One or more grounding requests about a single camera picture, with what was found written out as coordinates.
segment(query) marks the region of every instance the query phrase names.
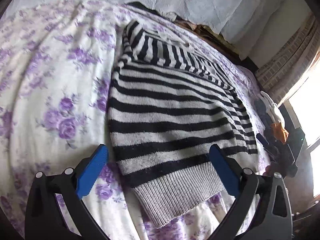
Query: white glove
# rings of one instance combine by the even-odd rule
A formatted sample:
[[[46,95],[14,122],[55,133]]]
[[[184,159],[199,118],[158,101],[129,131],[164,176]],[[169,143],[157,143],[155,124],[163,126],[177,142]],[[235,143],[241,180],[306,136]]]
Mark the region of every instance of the white glove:
[[[267,109],[266,112],[270,116],[271,120],[274,123],[280,122],[282,127],[284,128],[284,125],[285,125],[284,118],[283,118],[280,110],[278,109],[278,106],[273,102],[273,100],[271,99],[271,97],[267,93],[260,91],[260,94],[261,95],[258,95],[258,97],[265,104],[266,109]]]

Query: screw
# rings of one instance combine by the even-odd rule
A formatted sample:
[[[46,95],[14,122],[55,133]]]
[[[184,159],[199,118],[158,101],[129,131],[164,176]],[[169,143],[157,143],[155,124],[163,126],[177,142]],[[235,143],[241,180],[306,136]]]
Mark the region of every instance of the screw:
[[[273,176],[275,176],[276,179],[281,179],[281,174],[279,172],[275,172]]]
[[[243,171],[243,173],[246,174],[246,175],[251,175],[251,174],[253,173],[252,170],[249,169],[249,168],[244,168],[242,171]]]
[[[38,171],[37,173],[36,173],[36,178],[41,178],[42,177],[42,175],[43,175],[43,173],[41,172],[41,171]]]
[[[64,171],[65,174],[67,175],[70,175],[73,173],[73,168],[67,168],[65,171]]]

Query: black and white striped sweater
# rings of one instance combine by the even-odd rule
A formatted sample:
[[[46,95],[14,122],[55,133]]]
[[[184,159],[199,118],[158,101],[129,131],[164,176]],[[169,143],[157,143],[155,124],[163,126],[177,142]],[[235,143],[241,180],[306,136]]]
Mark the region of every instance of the black and white striped sweater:
[[[218,64],[136,21],[123,44],[108,101],[111,142],[125,181],[161,227],[223,189],[207,158],[212,144],[256,154],[256,141]]]

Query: bed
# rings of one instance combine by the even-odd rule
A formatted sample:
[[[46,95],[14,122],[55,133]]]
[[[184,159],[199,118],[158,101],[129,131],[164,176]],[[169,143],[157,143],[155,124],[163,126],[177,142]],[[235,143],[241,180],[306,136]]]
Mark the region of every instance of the bed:
[[[0,205],[22,236],[34,174],[59,174],[75,167],[100,143],[108,146],[110,161],[83,200],[111,239],[206,239],[232,205],[234,198],[222,190],[156,228],[121,181],[105,125],[106,109],[122,32],[133,19],[144,29],[176,36],[220,62],[247,109],[254,133],[263,132],[253,104],[260,92],[253,74],[173,23],[102,0],[58,0],[20,9],[0,25]],[[258,155],[236,160],[262,174],[269,159],[262,145],[257,147]],[[57,199],[69,229],[78,233],[61,195]],[[257,201],[258,197],[239,232],[248,227]]]

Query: ribbed hem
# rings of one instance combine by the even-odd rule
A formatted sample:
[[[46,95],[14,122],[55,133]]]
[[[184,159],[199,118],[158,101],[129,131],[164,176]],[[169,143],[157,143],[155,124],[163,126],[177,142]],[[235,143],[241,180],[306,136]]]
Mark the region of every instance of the ribbed hem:
[[[218,174],[207,162],[162,176],[133,190],[150,220],[160,228],[223,189]]]

